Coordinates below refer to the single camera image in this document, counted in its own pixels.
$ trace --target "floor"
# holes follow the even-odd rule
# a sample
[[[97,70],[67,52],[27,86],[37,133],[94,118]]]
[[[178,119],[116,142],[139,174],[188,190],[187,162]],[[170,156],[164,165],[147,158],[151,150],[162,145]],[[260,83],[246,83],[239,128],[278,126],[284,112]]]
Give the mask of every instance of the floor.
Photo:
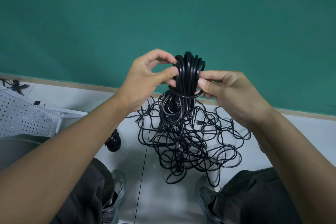
[[[112,93],[93,90],[73,89],[58,86],[48,86],[29,83],[30,87],[24,90],[25,96],[31,100],[40,100],[41,105],[48,107],[68,108],[77,111],[90,112],[112,96]],[[206,105],[207,110],[215,106]],[[222,117],[229,117],[222,110]],[[336,165],[336,121],[318,120],[298,116],[286,116],[307,138]],[[195,196],[195,185],[202,175],[196,170],[190,170],[183,181],[168,185],[165,180],[167,172],[159,162],[156,152],[138,142],[138,126],[136,118],[123,120],[118,131],[122,138],[119,151],[109,152],[103,146],[96,155],[109,170],[120,169],[125,176],[126,191],[119,209],[120,223],[151,224],[151,223],[179,223],[201,224],[203,213]],[[62,128],[76,121],[67,120]],[[244,128],[235,123],[235,129]],[[232,140],[231,134],[225,134],[225,139]],[[222,187],[238,171],[258,170],[271,166],[267,157],[260,151],[254,137],[246,141],[239,150],[242,162],[236,168],[224,169],[221,172]]]

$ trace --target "gray sneaker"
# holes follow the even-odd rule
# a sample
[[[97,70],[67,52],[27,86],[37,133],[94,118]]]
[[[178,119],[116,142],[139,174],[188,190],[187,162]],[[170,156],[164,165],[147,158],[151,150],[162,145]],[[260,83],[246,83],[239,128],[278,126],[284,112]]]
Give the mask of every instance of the gray sneaker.
[[[118,197],[113,205],[107,205],[103,209],[103,220],[102,224],[117,224],[119,221],[118,217],[118,207],[121,199],[125,192],[125,180],[123,174],[120,170],[113,170],[111,172],[114,179],[114,191],[117,193]]]
[[[210,186],[208,178],[202,176],[196,185],[196,195],[197,201],[203,210],[204,224],[222,224],[221,220],[213,215],[208,208],[208,205],[214,201],[216,194],[217,192]]]

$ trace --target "person's left arm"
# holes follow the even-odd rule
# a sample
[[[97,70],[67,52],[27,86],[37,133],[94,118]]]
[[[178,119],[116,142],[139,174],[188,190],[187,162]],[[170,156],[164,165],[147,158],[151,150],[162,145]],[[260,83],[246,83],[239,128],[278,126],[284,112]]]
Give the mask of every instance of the person's left arm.
[[[0,172],[0,223],[49,223],[95,154],[120,122],[166,82],[174,86],[175,63],[162,50],[137,58],[121,88],[75,124]]]

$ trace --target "wall baseboard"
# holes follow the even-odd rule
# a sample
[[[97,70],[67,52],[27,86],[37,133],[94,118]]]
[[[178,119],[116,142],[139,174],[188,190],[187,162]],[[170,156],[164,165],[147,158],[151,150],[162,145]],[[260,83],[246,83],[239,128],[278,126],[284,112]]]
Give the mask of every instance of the wall baseboard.
[[[111,93],[116,93],[118,90],[118,88],[112,88],[112,87],[88,85],[88,84],[81,84],[81,83],[75,83],[75,82],[60,82],[60,81],[54,81],[54,80],[46,80],[46,79],[38,79],[38,78],[30,78],[30,77],[22,77],[22,76],[14,76],[14,75],[6,75],[6,74],[0,74],[0,78],[6,79],[6,80],[19,80],[20,82],[30,82],[30,83],[52,85],[52,86],[76,88],[76,89],[83,89],[83,90],[96,90],[96,91],[111,92]],[[160,94],[154,93],[152,96],[154,98],[158,98]],[[215,100],[208,100],[208,99],[203,99],[203,98],[198,98],[198,100],[205,105],[217,105],[217,102]],[[336,116],[332,116],[332,115],[292,111],[292,110],[285,110],[285,109],[277,109],[277,110],[280,113],[285,114],[285,115],[293,115],[293,116],[300,116],[300,117],[306,117],[306,118],[316,118],[316,119],[321,119],[321,120],[336,121]]]

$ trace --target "sneaker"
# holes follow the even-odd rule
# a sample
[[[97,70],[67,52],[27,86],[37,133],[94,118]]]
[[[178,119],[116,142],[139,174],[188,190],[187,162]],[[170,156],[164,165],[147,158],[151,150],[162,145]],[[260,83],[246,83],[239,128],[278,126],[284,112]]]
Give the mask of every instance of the sneaker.
[[[114,193],[117,194],[117,199],[112,199],[110,204],[103,209],[102,224],[118,223],[118,207],[125,192],[125,180],[123,174],[119,170],[113,170],[111,174],[114,179]]]
[[[216,198],[217,192],[213,190],[208,182],[206,176],[202,176],[196,185],[197,201],[201,206],[204,214],[204,224],[222,224],[221,220],[212,214],[208,205],[211,204]]]

